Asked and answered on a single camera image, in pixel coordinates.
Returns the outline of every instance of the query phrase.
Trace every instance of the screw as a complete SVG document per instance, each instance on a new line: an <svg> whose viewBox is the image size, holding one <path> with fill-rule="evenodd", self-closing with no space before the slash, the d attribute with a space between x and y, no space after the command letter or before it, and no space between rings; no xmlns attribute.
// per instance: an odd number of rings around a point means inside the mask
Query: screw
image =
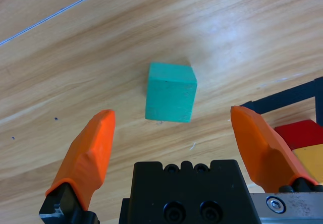
<svg viewBox="0 0 323 224"><path fill-rule="evenodd" d="M275 213L281 214L285 212L285 205L283 204L283 201L276 197L271 196L267 198L267 206Z"/></svg>

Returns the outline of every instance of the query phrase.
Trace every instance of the teal cube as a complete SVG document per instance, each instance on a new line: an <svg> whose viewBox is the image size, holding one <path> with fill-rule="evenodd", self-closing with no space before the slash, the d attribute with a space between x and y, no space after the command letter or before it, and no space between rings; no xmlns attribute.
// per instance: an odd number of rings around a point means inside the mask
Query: teal cube
<svg viewBox="0 0 323 224"><path fill-rule="evenodd" d="M146 119L190 122L197 81L190 66L151 63Z"/></svg>

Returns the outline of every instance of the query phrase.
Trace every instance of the wooden table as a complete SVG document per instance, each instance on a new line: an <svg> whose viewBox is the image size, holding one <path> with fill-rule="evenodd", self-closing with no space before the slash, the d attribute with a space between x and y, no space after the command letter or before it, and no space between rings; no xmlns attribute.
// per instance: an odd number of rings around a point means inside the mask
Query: wooden table
<svg viewBox="0 0 323 224"><path fill-rule="evenodd" d="M0 0L0 40L74 1L14 0L12 6ZM19 13L19 5L25 8L29 3L38 6ZM106 108L117 114L114 147L105 183L90 205L102 223L118 223L138 161L166 166L184 160L209 164L213 159L236 159L250 191L259 191L239 155L230 106L323 75L320 4L86 0L3 44L1 222L42 223L38 211L44 193L69 145L93 115ZM144 118L152 61L192 66L198 90L191 123ZM273 127L315 119L314 100L264 118Z"/></svg>

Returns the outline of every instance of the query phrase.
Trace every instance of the bolt head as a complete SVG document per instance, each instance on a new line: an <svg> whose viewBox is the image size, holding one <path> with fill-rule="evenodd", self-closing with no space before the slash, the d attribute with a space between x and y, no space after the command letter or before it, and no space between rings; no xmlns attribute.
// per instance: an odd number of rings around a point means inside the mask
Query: bolt head
<svg viewBox="0 0 323 224"><path fill-rule="evenodd" d="M278 201L276 201L276 200L272 200L272 201L271 201L271 205L272 205L272 207L273 207L273 208L275 208L275 209L280 209L280 208L281 208L280 203L279 203Z"/></svg>

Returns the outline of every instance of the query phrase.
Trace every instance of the scratch on table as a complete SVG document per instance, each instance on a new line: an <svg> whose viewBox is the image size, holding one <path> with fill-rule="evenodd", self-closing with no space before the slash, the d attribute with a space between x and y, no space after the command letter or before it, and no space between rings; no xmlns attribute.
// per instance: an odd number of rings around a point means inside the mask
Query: scratch on table
<svg viewBox="0 0 323 224"><path fill-rule="evenodd" d="M193 146L190 148L190 150L192 150L195 147L195 145L196 145L196 142L193 143Z"/></svg>

